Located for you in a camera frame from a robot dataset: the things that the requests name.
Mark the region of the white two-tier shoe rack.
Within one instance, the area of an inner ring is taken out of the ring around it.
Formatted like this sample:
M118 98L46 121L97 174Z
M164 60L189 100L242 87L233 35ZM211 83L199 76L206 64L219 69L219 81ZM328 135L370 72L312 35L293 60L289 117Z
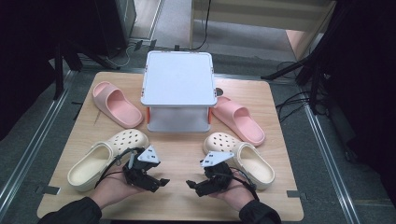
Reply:
M206 133L217 103L212 57L207 52L151 51L141 104L154 133Z

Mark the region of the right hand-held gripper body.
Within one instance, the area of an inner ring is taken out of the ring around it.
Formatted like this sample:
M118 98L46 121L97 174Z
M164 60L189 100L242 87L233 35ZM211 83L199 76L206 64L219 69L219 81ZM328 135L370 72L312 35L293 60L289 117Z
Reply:
M201 183L200 188L206 188L206 193L227 189L233 178L226 161L232 157L232 152L209 151L201 161L207 180Z

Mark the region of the grey tape piece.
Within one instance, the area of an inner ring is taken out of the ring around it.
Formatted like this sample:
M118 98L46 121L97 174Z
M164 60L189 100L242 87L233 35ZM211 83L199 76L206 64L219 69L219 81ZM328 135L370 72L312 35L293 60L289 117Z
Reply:
M35 193L37 194L49 194L49 195L57 195L60 192L59 187L53 187L53 186L38 186L35 189Z
M300 192L299 190L287 190L286 192L287 192L288 198L299 198L301 200L308 199L306 193Z

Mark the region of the person's left hand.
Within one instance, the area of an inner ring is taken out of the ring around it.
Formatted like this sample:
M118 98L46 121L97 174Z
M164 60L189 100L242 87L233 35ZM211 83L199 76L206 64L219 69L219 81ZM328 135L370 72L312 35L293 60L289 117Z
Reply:
M144 192L144 190L126 182L124 174L111 172L98 184L90 198L100 209L104 209L141 192Z

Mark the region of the black cabinet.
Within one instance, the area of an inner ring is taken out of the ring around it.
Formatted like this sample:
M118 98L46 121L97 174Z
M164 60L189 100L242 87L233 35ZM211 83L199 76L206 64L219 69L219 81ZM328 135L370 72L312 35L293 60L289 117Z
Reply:
M136 19L134 0L94 0L94 2L99 19L95 44L97 53L111 56L126 49Z

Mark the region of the cream perforated clog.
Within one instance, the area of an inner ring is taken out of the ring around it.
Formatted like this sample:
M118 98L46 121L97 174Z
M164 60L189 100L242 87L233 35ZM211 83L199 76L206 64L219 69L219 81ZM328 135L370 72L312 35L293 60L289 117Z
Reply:
M69 170L68 183L80 192L91 190L109 164L127 148L148 146L148 137L137 129L124 130L99 141Z
M271 165L261 156L259 150L248 142L242 142L227 133L212 133L204 141L203 151L233 153L225 162L241 170L256 186L256 190L269 188L276 178Z

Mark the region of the pink slide slipper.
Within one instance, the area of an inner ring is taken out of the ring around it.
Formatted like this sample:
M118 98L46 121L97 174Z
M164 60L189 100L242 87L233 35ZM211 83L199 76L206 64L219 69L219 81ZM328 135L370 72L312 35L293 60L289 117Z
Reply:
M244 142L249 142L253 146L259 146L264 142L263 129L251 117L245 106L225 96L219 96L212 113Z
M93 88L92 98L100 111L124 129L132 129L143 121L140 110L128 101L121 89L108 81Z

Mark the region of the metal floor rail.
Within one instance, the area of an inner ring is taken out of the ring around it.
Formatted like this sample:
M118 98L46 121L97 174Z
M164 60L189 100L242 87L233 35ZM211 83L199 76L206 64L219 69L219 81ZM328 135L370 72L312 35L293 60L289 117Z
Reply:
M350 197L346 183L341 176L338 166L334 160L331 148L324 135L324 132L322 131L317 116L311 111L308 105L304 107L304 111L318 143L319 151L324 160L330 180L332 181L332 186L335 190L337 200L346 218L346 223L361 224L361 220L359 218L355 205Z
M31 108L0 141L0 221L4 218L15 195L21 187L50 127L61 110L78 71L69 70L64 75L64 89L53 100L50 85Z

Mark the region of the person's right hand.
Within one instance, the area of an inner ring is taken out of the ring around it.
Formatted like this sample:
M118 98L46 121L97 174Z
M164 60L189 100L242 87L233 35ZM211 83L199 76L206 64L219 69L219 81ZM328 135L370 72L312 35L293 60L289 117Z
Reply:
M209 194L209 197L216 198L226 202L231 208L237 212L254 200L253 194L244 185L246 179L244 177L237 177L233 179L224 191Z

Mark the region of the black metal stand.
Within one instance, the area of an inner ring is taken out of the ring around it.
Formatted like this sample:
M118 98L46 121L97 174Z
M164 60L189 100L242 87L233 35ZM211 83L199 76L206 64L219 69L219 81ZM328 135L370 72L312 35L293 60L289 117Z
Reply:
M70 68L79 71L82 68L82 62L78 53L88 56L96 63L107 69L118 70L116 65L112 65L94 54L91 50L79 45L71 40L58 41L54 51L54 73L55 73L55 93L54 100L58 100L64 92L64 67L63 61L66 61Z

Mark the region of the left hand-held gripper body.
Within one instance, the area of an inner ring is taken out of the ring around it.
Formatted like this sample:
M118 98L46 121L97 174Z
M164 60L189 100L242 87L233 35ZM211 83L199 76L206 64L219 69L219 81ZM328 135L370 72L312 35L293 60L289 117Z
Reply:
M128 151L131 157L122 168L127 183L148 190L148 187L155 185L155 180L158 180L150 176L148 170L161 163L155 148L134 147L128 148Z

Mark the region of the black tripod stand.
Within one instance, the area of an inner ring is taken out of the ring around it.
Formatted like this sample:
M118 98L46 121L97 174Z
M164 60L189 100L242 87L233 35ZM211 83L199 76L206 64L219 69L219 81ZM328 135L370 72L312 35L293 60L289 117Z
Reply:
M298 70L295 83L300 87L305 86L307 83L310 84L308 91L309 108L315 115L325 115L327 113L327 108L325 107L326 104L318 98L320 76L323 74L319 64L321 53L322 49L320 47L316 47L311 53L301 60L294 62L271 75L261 76L261 79L275 80Z

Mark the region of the light wooden cabinet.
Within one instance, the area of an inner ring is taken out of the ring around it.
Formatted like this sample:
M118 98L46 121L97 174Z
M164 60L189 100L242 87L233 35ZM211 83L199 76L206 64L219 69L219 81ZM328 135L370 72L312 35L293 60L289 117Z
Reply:
M308 53L319 33L324 33L335 0L191 0L191 21L211 21L284 29L297 60Z

